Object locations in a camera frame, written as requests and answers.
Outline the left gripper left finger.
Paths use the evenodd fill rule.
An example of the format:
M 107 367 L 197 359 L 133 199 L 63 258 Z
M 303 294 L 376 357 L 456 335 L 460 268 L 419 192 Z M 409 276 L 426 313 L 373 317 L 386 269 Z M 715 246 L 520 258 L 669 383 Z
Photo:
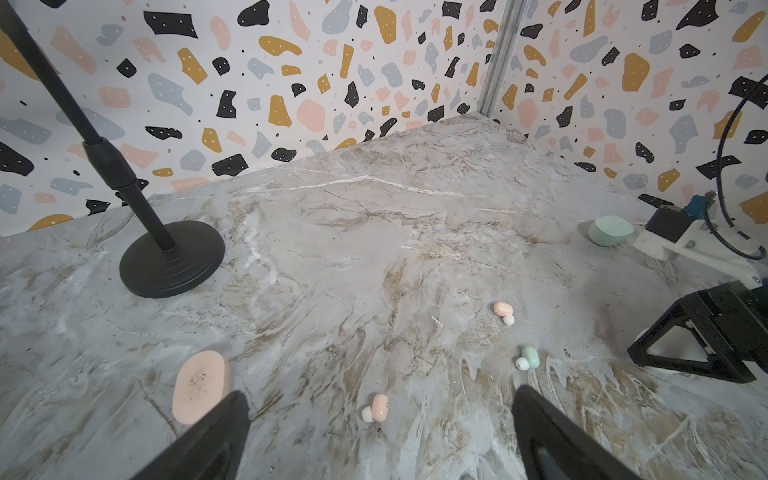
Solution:
M 250 422 L 241 391 L 229 393 L 133 479 L 235 479 Z

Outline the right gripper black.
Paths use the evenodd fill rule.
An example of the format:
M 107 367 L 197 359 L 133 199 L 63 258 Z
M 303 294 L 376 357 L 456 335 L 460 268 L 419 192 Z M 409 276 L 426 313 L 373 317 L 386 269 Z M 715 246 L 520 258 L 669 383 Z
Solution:
M 638 366 L 732 383 L 756 380 L 748 364 L 767 371 L 767 283 L 739 282 L 677 300 L 627 353 Z

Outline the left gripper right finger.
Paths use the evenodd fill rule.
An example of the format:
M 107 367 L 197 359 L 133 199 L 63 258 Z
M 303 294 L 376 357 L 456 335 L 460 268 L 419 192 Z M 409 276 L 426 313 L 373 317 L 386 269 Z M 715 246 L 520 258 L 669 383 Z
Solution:
M 517 389 L 511 412 L 529 479 L 638 477 L 531 386 Z

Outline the mint green earbud charging case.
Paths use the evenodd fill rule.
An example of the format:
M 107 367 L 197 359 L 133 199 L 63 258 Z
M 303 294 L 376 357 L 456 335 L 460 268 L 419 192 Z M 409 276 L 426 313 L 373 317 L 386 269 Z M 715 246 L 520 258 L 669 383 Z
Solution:
M 588 238 L 601 247 L 612 247 L 626 241 L 634 232 L 634 226 L 627 220 L 615 216 L 603 216 L 595 219 L 589 226 Z

